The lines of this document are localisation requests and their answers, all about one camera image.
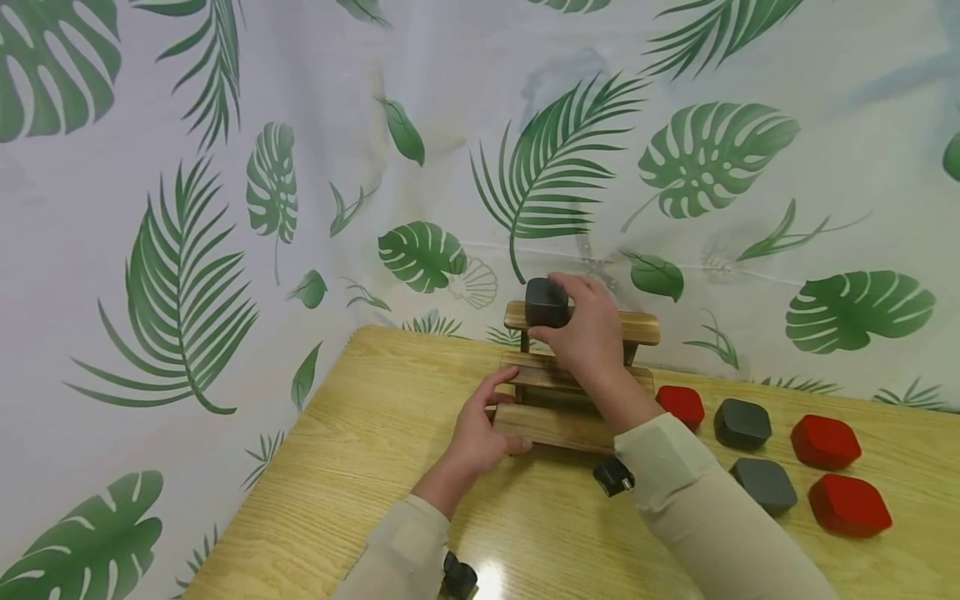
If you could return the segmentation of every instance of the hand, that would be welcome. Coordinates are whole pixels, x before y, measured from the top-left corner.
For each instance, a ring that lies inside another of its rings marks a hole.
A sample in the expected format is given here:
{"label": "hand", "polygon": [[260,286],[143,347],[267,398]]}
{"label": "hand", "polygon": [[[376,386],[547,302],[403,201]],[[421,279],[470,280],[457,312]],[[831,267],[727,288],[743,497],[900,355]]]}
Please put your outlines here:
{"label": "hand", "polygon": [[551,273],[549,277],[576,302],[573,317],[559,329],[530,327],[530,337],[550,346],[560,366],[578,381],[621,370],[623,326],[607,290],[582,276]]}

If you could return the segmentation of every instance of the wooden table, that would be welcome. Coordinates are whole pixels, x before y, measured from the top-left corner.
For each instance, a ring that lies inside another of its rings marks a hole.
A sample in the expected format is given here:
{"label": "wooden table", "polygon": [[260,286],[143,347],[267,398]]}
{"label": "wooden table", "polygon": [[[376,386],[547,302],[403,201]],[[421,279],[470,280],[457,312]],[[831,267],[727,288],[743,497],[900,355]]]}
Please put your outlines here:
{"label": "wooden table", "polygon": [[[367,326],[356,332],[309,409],[185,594],[186,600],[326,598],[365,536],[443,452],[463,400],[504,347]],[[758,454],[781,462],[801,501],[780,523],[843,598],[960,598],[960,417],[691,374],[711,417],[727,396],[763,404],[774,436]],[[893,529],[872,540],[828,534],[805,492],[790,428],[817,412],[849,423],[863,457],[848,470],[886,499]],[[700,437],[722,465],[741,453]],[[597,459],[549,447],[508,459],[477,484],[451,527],[476,568],[477,600],[698,597],[646,532],[627,494],[607,499]]]}

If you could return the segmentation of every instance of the wooden shelf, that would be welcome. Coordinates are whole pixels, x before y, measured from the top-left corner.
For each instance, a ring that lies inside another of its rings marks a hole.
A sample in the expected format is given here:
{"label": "wooden shelf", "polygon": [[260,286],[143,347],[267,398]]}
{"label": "wooden shelf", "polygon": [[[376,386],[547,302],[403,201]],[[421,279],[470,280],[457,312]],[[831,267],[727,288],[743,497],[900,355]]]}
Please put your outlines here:
{"label": "wooden shelf", "polygon": [[493,428],[530,438],[535,444],[555,445],[593,454],[613,454],[613,435],[599,415],[560,411],[527,404],[500,404]]}
{"label": "wooden shelf", "polygon": [[[624,342],[644,346],[656,346],[660,343],[660,322],[657,321],[657,317],[647,313],[621,311],[620,321],[623,323]],[[503,325],[508,329],[519,331],[526,331],[529,328],[523,301],[507,302],[507,314],[503,318]]]}
{"label": "wooden shelf", "polygon": [[[511,380],[519,386],[530,386],[558,390],[561,392],[584,392],[577,380],[569,372],[561,369],[557,359],[545,354],[526,354],[523,352],[504,352],[500,359],[500,367],[520,367],[520,373]],[[627,371],[650,394],[654,392],[654,376],[648,369],[642,367],[627,367]]]}

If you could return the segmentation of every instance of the sleeve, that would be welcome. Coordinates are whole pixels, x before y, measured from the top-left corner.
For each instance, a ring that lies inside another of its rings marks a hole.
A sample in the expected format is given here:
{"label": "sleeve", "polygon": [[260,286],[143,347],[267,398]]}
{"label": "sleeve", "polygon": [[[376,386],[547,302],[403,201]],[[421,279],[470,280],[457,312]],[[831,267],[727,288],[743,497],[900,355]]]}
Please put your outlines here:
{"label": "sleeve", "polygon": [[793,539],[672,415],[614,439],[633,502],[707,599],[838,596]]}
{"label": "sleeve", "polygon": [[414,495],[397,502],[367,536],[367,547],[332,600],[435,598],[444,580],[450,523]]}

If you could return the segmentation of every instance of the black object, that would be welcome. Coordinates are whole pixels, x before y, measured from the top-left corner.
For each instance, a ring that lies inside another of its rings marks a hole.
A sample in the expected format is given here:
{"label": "black object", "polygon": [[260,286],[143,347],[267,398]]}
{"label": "black object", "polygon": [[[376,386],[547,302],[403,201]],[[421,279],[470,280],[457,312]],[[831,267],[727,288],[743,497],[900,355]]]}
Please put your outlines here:
{"label": "black object", "polygon": [[444,558],[444,589],[454,600],[468,600],[477,587],[477,572],[469,564],[457,560],[457,555],[447,551]]}
{"label": "black object", "polygon": [[607,497],[614,497],[626,490],[632,490],[636,482],[634,474],[615,456],[597,465],[593,470],[593,478],[603,488]]}
{"label": "black object", "polygon": [[738,450],[756,450],[772,434],[770,415],[759,404],[727,398],[713,416],[717,442]]}
{"label": "black object", "polygon": [[527,281],[524,316],[531,327],[563,327],[570,321],[569,296],[560,285],[545,277]]}
{"label": "black object", "polygon": [[759,458],[741,458],[730,475],[770,516],[780,516],[797,504],[797,492],[778,463]]}

